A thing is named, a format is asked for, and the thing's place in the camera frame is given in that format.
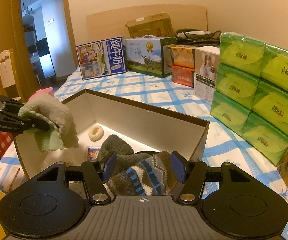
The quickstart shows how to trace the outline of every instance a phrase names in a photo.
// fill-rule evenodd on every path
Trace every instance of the orange food box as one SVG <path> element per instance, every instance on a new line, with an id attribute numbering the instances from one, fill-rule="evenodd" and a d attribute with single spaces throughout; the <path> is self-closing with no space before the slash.
<path id="1" fill-rule="evenodd" d="M 190 45 L 169 45 L 173 64 L 176 66 L 195 68 L 195 50 Z"/>
<path id="2" fill-rule="evenodd" d="M 194 69 L 176 65 L 170 65 L 169 67 L 172 70 L 173 81 L 175 83 L 194 87 Z"/>

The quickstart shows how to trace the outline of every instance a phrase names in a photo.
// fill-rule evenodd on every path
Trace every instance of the headboard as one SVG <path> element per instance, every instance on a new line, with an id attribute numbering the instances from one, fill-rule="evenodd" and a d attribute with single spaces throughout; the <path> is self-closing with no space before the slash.
<path id="1" fill-rule="evenodd" d="M 86 17 L 87 30 L 90 41 L 98 41 L 117 36 L 129 38 L 128 21 L 151 14 L 165 12 L 170 16 L 173 30 L 183 28 L 207 31 L 206 8 L 197 5 L 155 4 L 119 8 Z"/>

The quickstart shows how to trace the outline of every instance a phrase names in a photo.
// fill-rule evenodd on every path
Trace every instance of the bedsheet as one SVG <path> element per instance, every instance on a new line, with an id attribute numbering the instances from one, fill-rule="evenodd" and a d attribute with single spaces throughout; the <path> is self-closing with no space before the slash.
<path id="1" fill-rule="evenodd" d="M 157 78 L 135 72 L 83 81 L 77 69 L 55 92 L 60 101 L 83 89 L 140 101 L 210 121 L 203 161 L 220 167 L 231 162 L 281 195 L 288 203 L 288 188 L 274 167 L 260 152 L 221 122 L 209 115 L 210 105 L 193 94 L 193 89 L 176 84 L 171 77 Z M 25 182 L 14 144 L 0 161 L 0 189 L 4 192 Z M 207 182 L 203 198 L 218 189 L 218 182 Z M 282 234 L 288 239 L 288 223 Z"/>

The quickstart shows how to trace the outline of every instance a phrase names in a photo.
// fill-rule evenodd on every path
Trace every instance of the red food box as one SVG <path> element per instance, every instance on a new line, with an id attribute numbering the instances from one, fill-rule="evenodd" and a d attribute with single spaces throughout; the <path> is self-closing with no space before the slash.
<path id="1" fill-rule="evenodd" d="M 170 68 L 172 70 L 173 81 L 175 83 L 194 87 L 194 69 L 176 65 L 172 65 Z"/>

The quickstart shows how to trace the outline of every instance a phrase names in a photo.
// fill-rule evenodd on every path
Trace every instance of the white scrunchie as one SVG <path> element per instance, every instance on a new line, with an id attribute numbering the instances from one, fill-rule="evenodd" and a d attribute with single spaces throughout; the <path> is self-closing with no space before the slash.
<path id="1" fill-rule="evenodd" d="M 90 131 L 88 132 L 88 137 L 92 142 L 96 142 L 100 140 L 104 136 L 104 130 L 99 125 L 94 125 L 90 128 Z"/>

